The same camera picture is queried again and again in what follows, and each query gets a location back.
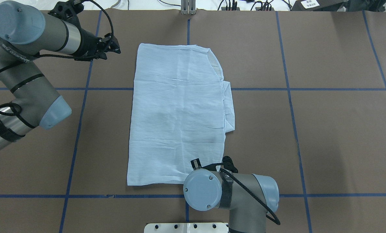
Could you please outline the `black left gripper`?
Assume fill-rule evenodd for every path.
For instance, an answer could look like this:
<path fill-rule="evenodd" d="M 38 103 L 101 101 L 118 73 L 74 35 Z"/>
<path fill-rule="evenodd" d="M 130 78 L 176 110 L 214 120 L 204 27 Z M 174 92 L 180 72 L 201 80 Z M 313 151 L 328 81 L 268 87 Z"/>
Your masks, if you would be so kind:
<path fill-rule="evenodd" d="M 107 33 L 104 35 L 104 38 L 100 38 L 82 28 L 80 28 L 79 31 L 81 35 L 81 43 L 78 48 L 79 61 L 91 61 L 93 59 L 107 60 L 107 53 L 109 52 L 121 54 L 120 47 L 114 47 L 119 46 L 119 42 L 112 33 Z M 98 44 L 107 47 L 99 48 Z"/>

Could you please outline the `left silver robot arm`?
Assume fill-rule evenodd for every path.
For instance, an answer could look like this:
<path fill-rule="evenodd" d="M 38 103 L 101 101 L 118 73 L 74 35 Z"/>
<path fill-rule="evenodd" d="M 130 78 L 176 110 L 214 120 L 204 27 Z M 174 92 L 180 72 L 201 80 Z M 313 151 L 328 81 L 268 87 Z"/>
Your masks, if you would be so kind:
<path fill-rule="evenodd" d="M 36 127 L 51 129 L 72 113 L 35 60 L 106 60 L 108 52 L 121 53 L 108 13 L 101 9 L 111 28 L 101 38 L 81 27 L 83 10 L 83 0 L 59 1 L 47 14 L 12 0 L 0 3 L 0 81 L 15 97 L 0 105 L 0 150 Z"/>

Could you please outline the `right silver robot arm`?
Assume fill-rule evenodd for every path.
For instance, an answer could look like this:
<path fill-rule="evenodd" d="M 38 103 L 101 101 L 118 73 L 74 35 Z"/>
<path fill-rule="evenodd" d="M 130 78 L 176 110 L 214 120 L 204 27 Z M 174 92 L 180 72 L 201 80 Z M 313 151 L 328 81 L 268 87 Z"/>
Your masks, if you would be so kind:
<path fill-rule="evenodd" d="M 259 174 L 241 174 L 230 157 L 202 166 L 191 160 L 192 171 L 184 180 L 184 198 L 197 211 L 229 211 L 229 233 L 265 233 L 267 220 L 276 225 L 280 191 L 276 180 Z"/>

